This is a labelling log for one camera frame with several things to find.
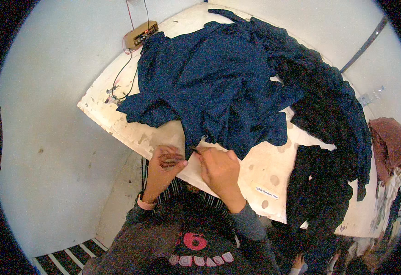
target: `white work table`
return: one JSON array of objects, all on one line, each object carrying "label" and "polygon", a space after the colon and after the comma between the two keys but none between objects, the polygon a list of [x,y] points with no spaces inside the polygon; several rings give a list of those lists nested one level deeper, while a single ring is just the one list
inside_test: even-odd
[{"label": "white work table", "polygon": [[[224,8],[233,11],[238,16],[249,19],[251,15],[232,8],[222,7],[209,3],[201,3],[182,11],[179,14],[159,23],[159,31],[163,31],[166,36],[175,36],[191,33],[203,28],[203,24],[210,21],[219,23],[232,23],[229,19],[217,14],[208,13],[209,8]],[[121,97],[127,93],[133,85],[130,96],[139,93],[137,77],[132,83],[132,77],[137,68],[137,61],[140,58],[138,49],[132,53],[132,61],[121,72],[116,80],[115,96]],[[126,115],[116,111],[120,104],[119,101],[111,98],[110,89],[113,81],[120,69],[127,63],[130,54],[122,52],[101,75],[93,82],[85,95],[78,103],[78,107],[88,115],[93,121],[99,124],[104,130],[125,145],[150,159],[157,145],[174,145],[184,152],[185,136],[180,121],[170,121],[159,128],[152,128],[140,123],[127,123]],[[289,176],[294,168],[297,148],[300,144],[305,146],[320,145],[324,149],[333,150],[334,145],[324,144],[305,131],[290,123],[293,112],[290,108],[284,110],[287,115],[288,141],[283,146],[273,146],[268,142],[253,147],[248,155],[241,161],[241,171],[239,186],[242,194],[246,197],[253,210],[262,216],[272,220],[286,223],[286,195]],[[365,109],[367,120],[374,119],[372,114]],[[200,177],[200,165],[196,158],[190,157],[189,165],[178,175],[179,178],[188,183],[213,194],[208,186]],[[356,181],[350,183],[354,189],[354,194],[350,200],[350,207],[345,216],[344,222],[336,229],[336,234],[358,236],[358,237],[378,237],[386,218],[377,226],[372,226],[374,219],[378,217],[376,210],[376,167],[372,158],[372,169],[370,172],[370,184],[366,185],[367,195],[363,201],[356,201],[357,184]],[[264,194],[257,189],[263,189],[273,196]]]}]

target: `printed number 6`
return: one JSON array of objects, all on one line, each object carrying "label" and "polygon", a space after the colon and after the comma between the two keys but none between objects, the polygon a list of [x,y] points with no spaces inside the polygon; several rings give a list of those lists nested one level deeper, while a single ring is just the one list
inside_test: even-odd
[{"label": "printed number 6", "polygon": [[186,233],[184,244],[191,250],[202,250],[207,246],[207,240],[202,238],[203,234]]}]

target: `fabric pile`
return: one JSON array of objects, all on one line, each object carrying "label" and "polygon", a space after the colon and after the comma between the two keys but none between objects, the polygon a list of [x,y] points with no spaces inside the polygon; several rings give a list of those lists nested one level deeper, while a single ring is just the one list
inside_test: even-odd
[{"label": "fabric pile", "polygon": [[394,118],[368,122],[372,132],[378,179],[387,182],[396,167],[401,168],[401,124]]},{"label": "fabric pile", "polygon": [[[148,38],[138,62],[141,92],[117,110],[127,114],[127,122],[152,127],[181,120],[187,157],[206,134],[207,142],[243,159],[262,141],[286,143],[286,116],[280,110],[291,106],[292,123],[337,150],[299,148],[287,220],[298,229],[309,219],[314,234],[325,226],[333,233],[352,196],[347,181],[358,179],[360,201],[370,172],[370,132],[353,89],[338,69],[285,29],[227,10],[208,12],[235,23],[209,22],[172,39],[162,32]],[[269,79],[274,76],[284,85]]]}]

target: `label sticker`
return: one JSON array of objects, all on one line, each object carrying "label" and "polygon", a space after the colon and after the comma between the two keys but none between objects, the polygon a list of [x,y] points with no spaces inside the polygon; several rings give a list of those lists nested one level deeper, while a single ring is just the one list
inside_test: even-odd
[{"label": "label sticker", "polygon": [[258,186],[257,186],[256,190],[257,190],[258,192],[260,192],[260,193],[263,193],[263,194],[265,194],[265,195],[267,195],[267,196],[273,197],[274,199],[278,200],[278,196],[275,195],[274,192],[272,192],[272,191],[268,191],[268,190],[263,189],[263,188],[258,187]]}]

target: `brown cloth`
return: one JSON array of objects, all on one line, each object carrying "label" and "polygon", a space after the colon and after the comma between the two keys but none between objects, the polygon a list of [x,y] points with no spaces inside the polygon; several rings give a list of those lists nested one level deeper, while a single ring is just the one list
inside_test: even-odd
[{"label": "brown cloth", "polygon": [[401,168],[401,124],[394,118],[368,122],[372,134],[378,179],[386,181],[395,167]]}]

